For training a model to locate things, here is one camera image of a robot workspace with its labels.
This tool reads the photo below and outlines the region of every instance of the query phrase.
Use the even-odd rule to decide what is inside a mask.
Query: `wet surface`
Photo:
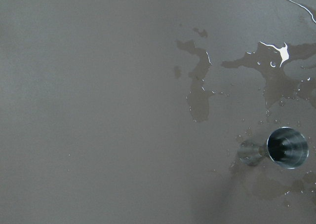
[[[0,223],[314,223],[315,8],[0,0]],[[236,159],[286,125],[302,166]]]
[[[208,119],[209,114],[208,98],[215,94],[212,91],[205,90],[203,87],[204,78],[212,65],[209,55],[206,50],[196,47],[192,40],[187,42],[178,40],[177,47],[180,50],[187,51],[188,53],[199,57],[199,62],[196,67],[189,73],[192,83],[190,86],[190,93],[187,96],[187,102],[193,120],[196,122],[205,121]]]
[[[314,80],[297,80],[288,77],[284,72],[286,64],[295,60],[308,59],[316,54],[316,43],[291,45],[277,48],[272,44],[259,42],[254,52],[246,52],[244,57],[235,61],[224,61],[225,68],[245,66],[259,71],[266,81],[264,97],[266,108],[269,109],[275,102],[284,105],[285,99],[295,99],[296,96],[309,100],[315,106]]]
[[[205,29],[203,31],[199,31],[198,28],[193,28],[193,31],[199,34],[200,37],[205,37],[207,38],[208,34]]]
[[[295,1],[293,1],[293,0],[287,0],[287,1],[289,1],[289,2],[291,2],[291,3],[293,3],[293,4],[296,4],[297,6],[301,7],[301,8],[304,9],[304,10],[306,10],[306,11],[310,14],[311,20],[312,20],[314,23],[316,23],[316,19],[315,19],[316,10],[312,9],[311,7],[309,7],[309,6],[305,5],[305,4],[303,5],[303,4],[297,3],[297,2],[295,2]]]

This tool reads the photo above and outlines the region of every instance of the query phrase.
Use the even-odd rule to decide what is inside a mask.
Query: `metal jigger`
[[[237,154],[249,166],[256,166],[263,158],[269,157],[283,168],[294,169],[305,162],[309,150],[300,132],[282,127],[274,131],[263,145],[256,137],[242,142]]]

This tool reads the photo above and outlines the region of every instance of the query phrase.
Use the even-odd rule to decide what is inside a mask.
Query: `water puddle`
[[[229,167],[232,176],[238,179],[239,183],[245,189],[245,194],[252,194],[259,200],[268,201],[282,196],[291,196],[292,193],[302,194],[316,205],[316,174],[313,171],[308,171],[301,179],[296,179],[288,185],[284,185],[279,181],[269,178],[263,170],[251,182],[252,188],[250,188],[249,184],[245,181],[250,170],[249,166],[242,164],[238,159]],[[289,206],[288,204],[288,202],[285,202],[286,207],[290,207],[290,204]]]
[[[289,1],[289,2],[291,2],[291,3],[293,3],[293,4],[296,4],[297,6],[301,7],[301,8],[304,9],[304,10],[306,10],[306,11],[310,14],[312,21],[313,21],[314,23],[316,23],[316,20],[315,20],[316,10],[312,9],[311,7],[309,7],[309,6],[307,6],[307,5],[302,5],[302,4],[300,4],[300,3],[297,3],[297,2],[295,2],[295,1],[293,1],[293,0],[287,0],[287,1]]]
[[[200,37],[207,38],[208,36],[207,31],[205,29],[203,29],[203,31],[199,31],[198,28],[193,28],[193,31],[199,34]]]
[[[264,97],[266,108],[275,102],[284,105],[284,99],[294,99],[296,95],[309,100],[316,108],[316,82],[314,79],[296,80],[288,77],[283,68],[294,60],[304,60],[316,54],[316,43],[291,45],[284,43],[281,48],[262,41],[258,43],[257,50],[246,52],[245,55],[234,61],[224,61],[225,68],[238,68],[245,66],[261,73],[266,80]]]
[[[196,67],[189,73],[192,83],[190,93],[187,96],[187,102],[193,120],[195,122],[205,121],[209,114],[208,98],[215,94],[215,92],[205,90],[203,87],[204,78],[211,66],[209,55],[206,50],[196,47],[192,40],[187,42],[177,40],[176,42],[180,50],[199,57]]]

